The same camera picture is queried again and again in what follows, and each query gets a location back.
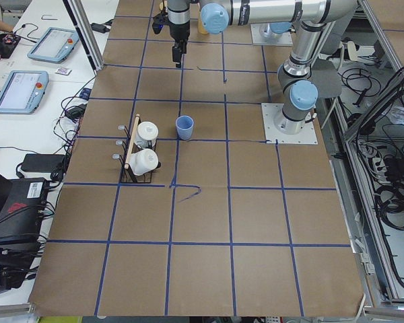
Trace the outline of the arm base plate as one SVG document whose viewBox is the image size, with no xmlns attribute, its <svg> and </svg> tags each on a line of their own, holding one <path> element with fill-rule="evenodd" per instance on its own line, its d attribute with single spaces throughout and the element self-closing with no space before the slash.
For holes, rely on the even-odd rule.
<svg viewBox="0 0 404 323">
<path fill-rule="evenodd" d="M 291 22 L 251 24 L 252 43 L 261 46 L 292 46 Z"/>
<path fill-rule="evenodd" d="M 271 144 L 317 145 L 311 113 L 301 121 L 290 121 L 283 115 L 283 104 L 262 103 L 265 140 Z"/>
</svg>

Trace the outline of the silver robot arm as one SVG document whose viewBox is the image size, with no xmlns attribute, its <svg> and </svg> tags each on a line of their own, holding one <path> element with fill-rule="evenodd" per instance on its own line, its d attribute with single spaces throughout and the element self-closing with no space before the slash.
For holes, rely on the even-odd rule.
<svg viewBox="0 0 404 323">
<path fill-rule="evenodd" d="M 356 7 L 355 1 L 198 1 L 202 25 L 210 34 L 228 26 L 254 23 L 295 22 L 300 26 L 289 57 L 278 72 L 285 103 L 275 115 L 276 128 L 288 135 L 301 131 L 314 108 L 318 90 L 308 76 L 318 46 L 325 41 L 326 24 L 335 22 Z"/>
</svg>

